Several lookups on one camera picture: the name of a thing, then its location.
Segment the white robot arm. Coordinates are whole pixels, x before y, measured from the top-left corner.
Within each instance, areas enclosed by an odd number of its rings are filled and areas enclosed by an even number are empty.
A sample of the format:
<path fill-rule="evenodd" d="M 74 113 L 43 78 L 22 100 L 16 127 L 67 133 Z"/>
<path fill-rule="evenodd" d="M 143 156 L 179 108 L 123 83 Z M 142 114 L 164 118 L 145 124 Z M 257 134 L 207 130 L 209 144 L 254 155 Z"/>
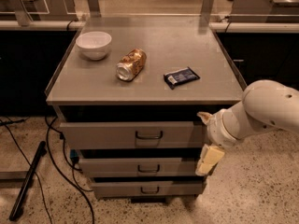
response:
<path fill-rule="evenodd" d="M 222 159 L 225 150 L 249 136 L 275 129 L 299 133 L 299 91 L 272 80 L 248 85 L 242 99 L 215 114 L 198 112 L 206 125 L 210 145 L 204 145 L 195 173 L 207 175 Z"/>

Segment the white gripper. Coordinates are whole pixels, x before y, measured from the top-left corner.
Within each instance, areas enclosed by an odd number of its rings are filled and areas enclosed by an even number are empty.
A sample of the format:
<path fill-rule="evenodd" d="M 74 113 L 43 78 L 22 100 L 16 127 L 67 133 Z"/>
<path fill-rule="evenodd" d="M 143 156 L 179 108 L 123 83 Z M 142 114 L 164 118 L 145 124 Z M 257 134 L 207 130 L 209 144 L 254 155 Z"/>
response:
<path fill-rule="evenodd" d="M 200 111 L 197 116 L 207 125 L 207 136 L 216 145 L 204 144 L 202 148 L 195 173 L 204 176 L 224 157 L 224 148 L 240 143 L 240 123 L 231 109 L 221 109 L 213 115 Z"/>

